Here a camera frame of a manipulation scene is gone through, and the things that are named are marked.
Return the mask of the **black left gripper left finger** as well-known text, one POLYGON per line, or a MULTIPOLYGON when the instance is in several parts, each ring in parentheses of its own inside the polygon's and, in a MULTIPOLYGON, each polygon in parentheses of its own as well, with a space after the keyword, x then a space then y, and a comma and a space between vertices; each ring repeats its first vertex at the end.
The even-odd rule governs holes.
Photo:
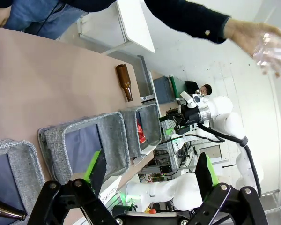
POLYGON ((61 185, 46 182, 30 214, 29 225, 62 225, 71 209, 80 209, 92 225, 116 225, 117 221, 99 199, 106 173, 105 153, 93 155, 87 178, 77 178, 61 185))

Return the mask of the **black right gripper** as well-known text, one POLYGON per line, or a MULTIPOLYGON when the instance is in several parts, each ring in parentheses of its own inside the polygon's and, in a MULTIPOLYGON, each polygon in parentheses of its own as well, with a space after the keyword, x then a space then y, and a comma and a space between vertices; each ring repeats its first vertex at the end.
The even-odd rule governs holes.
POLYGON ((186 119, 186 124, 188 126, 181 126, 181 125, 177 126, 175 123, 165 123, 164 131, 166 135, 172 135, 172 134, 182 135, 190 131, 190 125, 200 122, 201 115, 198 107, 189 108, 187 105, 183 105, 181 106, 181 113, 179 112, 166 113, 165 116, 159 118, 160 122, 164 122, 166 120, 172 120, 177 122, 178 120, 181 120, 183 117, 186 119))

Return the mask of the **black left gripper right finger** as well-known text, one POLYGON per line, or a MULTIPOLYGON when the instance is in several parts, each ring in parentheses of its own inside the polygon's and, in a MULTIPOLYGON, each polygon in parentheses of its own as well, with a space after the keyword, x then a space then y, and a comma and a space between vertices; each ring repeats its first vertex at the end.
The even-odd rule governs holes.
POLYGON ((267 225, 268 220, 264 213, 259 195, 255 188, 245 186, 239 190, 220 183, 217 177, 212 178, 214 172, 208 156, 201 153, 195 169, 203 203, 191 217, 191 225, 218 225, 221 218, 215 222, 218 213, 227 213, 235 225, 267 225))

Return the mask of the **person's left hand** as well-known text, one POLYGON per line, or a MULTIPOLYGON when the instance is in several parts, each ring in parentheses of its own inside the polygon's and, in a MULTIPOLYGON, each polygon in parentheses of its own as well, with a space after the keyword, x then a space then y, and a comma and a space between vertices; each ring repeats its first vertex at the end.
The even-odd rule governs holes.
POLYGON ((264 74, 271 70, 275 77, 281 77, 281 29, 230 18, 223 33, 252 57, 264 74))

